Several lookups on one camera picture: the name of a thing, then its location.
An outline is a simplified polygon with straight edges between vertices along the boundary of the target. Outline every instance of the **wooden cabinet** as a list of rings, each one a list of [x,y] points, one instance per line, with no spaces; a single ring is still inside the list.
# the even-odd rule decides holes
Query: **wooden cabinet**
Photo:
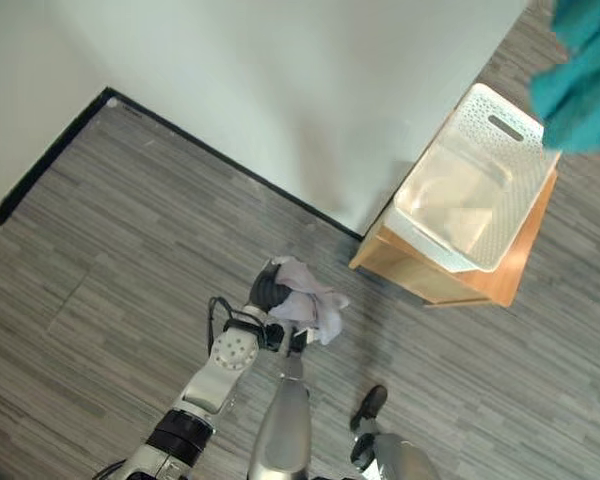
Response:
[[[554,171],[511,248],[494,272],[448,272],[380,221],[371,227],[349,267],[366,268],[422,297],[431,305],[495,303],[508,307],[513,303],[520,285],[527,258],[540,230],[556,179],[557,172]]]

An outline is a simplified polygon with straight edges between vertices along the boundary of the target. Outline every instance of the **teal towel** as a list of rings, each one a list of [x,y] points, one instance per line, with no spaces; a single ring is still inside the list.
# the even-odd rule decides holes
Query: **teal towel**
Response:
[[[531,82],[531,102],[545,124],[543,143],[567,152],[599,150],[600,0],[561,0],[553,29],[571,58]]]

